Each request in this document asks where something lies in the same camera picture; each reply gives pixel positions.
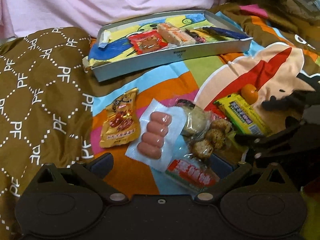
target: pink fabric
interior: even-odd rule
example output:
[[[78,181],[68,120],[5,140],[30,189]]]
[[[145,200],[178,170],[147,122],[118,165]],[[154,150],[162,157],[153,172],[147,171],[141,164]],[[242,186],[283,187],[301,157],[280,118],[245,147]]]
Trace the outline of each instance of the pink fabric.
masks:
[[[139,15],[189,8],[209,9],[227,0],[1,0],[2,36],[77,26],[96,36],[102,25]]]
[[[268,19],[267,12],[264,9],[261,9],[258,4],[240,6],[240,9],[246,13],[254,14],[256,16]]]
[[[194,101],[198,91],[199,90],[197,89],[195,91],[192,91],[189,94],[184,94],[182,96],[175,97],[175,98],[165,99],[165,100],[160,101],[160,103],[163,104],[164,106],[172,106],[175,104],[175,102],[178,98]],[[147,108],[148,108],[148,106],[141,107],[141,108],[137,109],[136,110],[137,117],[140,118]],[[102,126],[92,130],[91,134],[90,134],[91,149],[94,154],[101,153],[105,150],[105,149],[101,148],[99,145],[101,130],[102,130]]]

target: pink sausage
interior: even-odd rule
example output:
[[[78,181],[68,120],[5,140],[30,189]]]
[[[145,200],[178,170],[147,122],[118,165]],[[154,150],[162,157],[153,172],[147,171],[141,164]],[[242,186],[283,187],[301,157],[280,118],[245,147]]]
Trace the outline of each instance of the pink sausage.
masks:
[[[161,149],[159,149],[158,147],[154,147],[146,142],[138,143],[137,149],[142,155],[150,159],[159,160],[161,158]]]
[[[141,141],[146,142],[152,146],[161,148],[164,144],[164,139],[160,135],[156,135],[151,132],[145,132],[142,134]]]
[[[158,122],[155,121],[150,121],[147,124],[147,131],[154,133],[156,135],[159,135],[161,137],[164,137],[168,134],[168,127],[163,125],[163,124],[159,124]]]
[[[171,124],[172,116],[162,112],[152,112],[150,120],[168,126]]]

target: blue pen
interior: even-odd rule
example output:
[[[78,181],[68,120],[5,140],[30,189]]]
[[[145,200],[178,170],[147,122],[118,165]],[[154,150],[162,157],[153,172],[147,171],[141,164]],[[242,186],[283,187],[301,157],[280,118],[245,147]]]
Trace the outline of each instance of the blue pen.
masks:
[[[230,37],[238,40],[249,38],[247,34],[237,33],[234,31],[217,28],[217,27],[195,27],[194,29],[199,31],[205,31],[205,32],[208,32],[209,34]]]

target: pf logo pattern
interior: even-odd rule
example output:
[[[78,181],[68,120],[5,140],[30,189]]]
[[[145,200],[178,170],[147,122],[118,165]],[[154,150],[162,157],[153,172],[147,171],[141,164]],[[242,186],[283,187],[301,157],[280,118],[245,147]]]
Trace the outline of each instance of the pf logo pattern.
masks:
[[[0,239],[19,227],[15,203],[43,163],[93,158],[92,86],[82,58],[90,37],[52,28],[0,47]]]

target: mandarin orange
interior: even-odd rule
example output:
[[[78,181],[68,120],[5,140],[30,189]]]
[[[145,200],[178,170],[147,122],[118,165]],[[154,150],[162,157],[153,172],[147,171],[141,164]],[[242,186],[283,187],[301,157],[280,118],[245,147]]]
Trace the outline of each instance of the mandarin orange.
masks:
[[[257,88],[252,84],[246,84],[241,89],[241,96],[244,98],[245,101],[247,101],[249,105],[252,105],[255,102],[257,102],[259,97]]]

